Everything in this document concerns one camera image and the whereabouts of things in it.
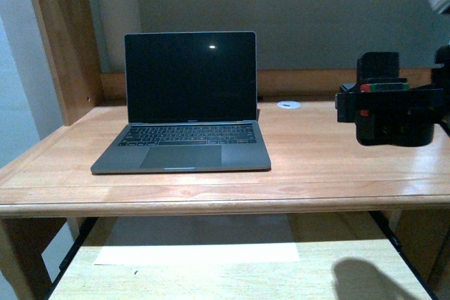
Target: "trackpad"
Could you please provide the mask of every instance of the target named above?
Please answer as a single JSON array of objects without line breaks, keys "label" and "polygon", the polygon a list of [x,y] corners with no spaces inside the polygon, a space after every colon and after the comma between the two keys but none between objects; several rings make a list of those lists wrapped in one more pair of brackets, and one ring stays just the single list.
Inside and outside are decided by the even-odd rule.
[{"label": "trackpad", "polygon": [[141,168],[195,169],[221,166],[220,145],[151,147]]}]

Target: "desk surface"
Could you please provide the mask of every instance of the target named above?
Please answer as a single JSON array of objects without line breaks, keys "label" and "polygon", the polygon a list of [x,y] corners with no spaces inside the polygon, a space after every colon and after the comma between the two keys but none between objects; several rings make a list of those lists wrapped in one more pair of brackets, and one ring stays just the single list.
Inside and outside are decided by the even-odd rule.
[{"label": "desk surface", "polygon": [[271,171],[94,176],[89,168],[127,123],[98,107],[0,171],[0,216],[245,214],[445,207],[450,138],[421,148],[363,147],[332,102],[296,110],[260,103]]},{"label": "desk surface", "polygon": [[[109,259],[107,265],[97,265],[95,263],[99,262],[96,259],[105,248],[114,252],[118,250],[125,256],[136,250],[142,252],[161,248],[146,246],[148,241],[154,240],[141,238],[139,230],[143,227],[132,225],[136,219],[127,219],[128,227],[119,229],[116,225],[123,219],[116,222],[114,217],[100,218],[50,299],[430,300],[367,213],[290,215],[292,244],[298,254],[297,260],[267,262],[262,259],[248,262],[236,260],[238,254],[232,254],[232,261],[221,263],[204,261],[199,256],[197,262],[175,262],[174,256],[183,260],[182,254],[185,253],[183,246],[177,246],[182,245],[179,239],[175,240],[175,245],[167,241],[167,238],[179,237],[177,229],[185,234],[185,241],[191,248],[191,238],[200,236],[207,224],[210,230],[217,229],[218,235],[213,236],[214,239],[223,237],[224,229],[232,230],[242,225],[235,216],[222,216],[215,221],[208,221],[208,218],[191,221],[186,221],[186,217],[170,219],[167,225],[174,231],[173,235],[165,237],[170,230],[162,234],[164,244],[169,245],[163,248],[171,252],[165,255],[167,263],[163,259],[158,263],[151,261],[149,264],[134,265],[121,259],[120,264],[124,265],[117,265],[115,259]],[[153,225],[148,226],[147,232],[160,235],[162,229],[158,220],[152,218],[152,221]],[[253,224],[259,224],[259,228],[265,223],[267,233],[272,229],[269,222],[273,220],[252,220]],[[120,239],[120,247],[115,246],[117,242],[111,243],[107,239],[110,234]],[[245,238],[248,236],[252,236],[250,229]],[[236,242],[241,239],[239,235],[233,238]],[[265,238],[271,247],[271,235]],[[230,246],[236,252],[242,250],[240,244],[226,243],[228,249],[215,248],[218,256],[228,256]],[[203,245],[194,247],[207,251]]]}]

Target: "laptop screen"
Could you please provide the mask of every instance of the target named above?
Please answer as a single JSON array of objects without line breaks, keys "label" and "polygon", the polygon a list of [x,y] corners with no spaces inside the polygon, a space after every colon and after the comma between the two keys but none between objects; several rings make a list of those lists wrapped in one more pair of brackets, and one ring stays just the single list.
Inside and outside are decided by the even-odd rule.
[{"label": "laptop screen", "polygon": [[254,32],[125,36],[129,122],[254,120]]}]

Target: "laptop keyboard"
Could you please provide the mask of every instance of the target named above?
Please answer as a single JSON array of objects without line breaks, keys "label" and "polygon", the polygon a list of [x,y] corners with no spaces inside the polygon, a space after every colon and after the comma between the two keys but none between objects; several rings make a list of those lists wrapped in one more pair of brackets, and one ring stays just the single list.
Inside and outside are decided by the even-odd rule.
[{"label": "laptop keyboard", "polygon": [[119,146],[256,143],[251,124],[132,126]]}]

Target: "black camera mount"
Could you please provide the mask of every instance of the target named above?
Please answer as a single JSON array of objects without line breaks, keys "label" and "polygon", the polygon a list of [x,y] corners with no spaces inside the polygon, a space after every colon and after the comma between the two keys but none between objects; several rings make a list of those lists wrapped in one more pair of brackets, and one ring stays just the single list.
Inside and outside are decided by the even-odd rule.
[{"label": "black camera mount", "polygon": [[450,135],[450,46],[436,53],[431,84],[409,88],[399,77],[399,54],[369,52],[358,59],[356,83],[335,97],[338,122],[354,122],[362,145],[415,147],[432,141],[434,125]]}]

